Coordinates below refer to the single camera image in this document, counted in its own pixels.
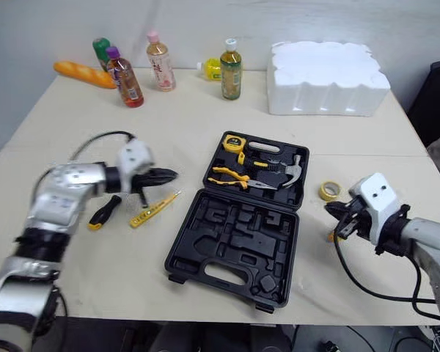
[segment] yellow bottle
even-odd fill
[[[205,75],[206,79],[221,81],[221,64],[216,57],[211,57],[205,63],[198,62],[197,70]]]
[[[221,93],[234,100],[241,94],[241,55],[236,52],[236,39],[225,40],[226,51],[221,55]]]

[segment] hammer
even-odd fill
[[[301,175],[301,166],[300,164],[301,155],[295,154],[293,160],[295,163],[293,165],[284,165],[280,164],[268,164],[264,161],[253,161],[252,159],[246,158],[244,159],[243,165],[247,169],[256,169],[270,172],[278,172],[280,174],[286,174],[292,176],[290,180],[282,185],[283,188],[288,188],[293,185]]]

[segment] bottle cap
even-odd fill
[[[117,47],[115,46],[110,46],[109,48],[106,48],[106,54],[108,54],[111,59],[120,58],[119,50],[117,50]]]
[[[147,34],[147,38],[150,43],[158,43],[160,41],[160,37],[158,36],[157,31],[149,31]]]
[[[225,48],[227,51],[235,51],[236,50],[236,39],[235,38],[229,38],[225,40]]]

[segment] pink bottle cap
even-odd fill
[[[149,31],[147,38],[150,43],[158,43],[160,41],[157,31]]]

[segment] yellow pliers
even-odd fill
[[[255,187],[255,188],[264,188],[264,189],[275,189],[277,188],[272,187],[268,184],[265,184],[260,181],[251,180],[251,178],[248,175],[240,176],[237,172],[228,169],[227,167],[213,167],[213,172],[219,173],[219,174],[227,174],[236,179],[236,181],[220,181],[213,177],[209,177],[207,180],[210,182],[214,182],[217,185],[223,185],[223,186],[234,186],[234,185],[240,185],[243,187],[243,189],[247,189],[248,187]]]

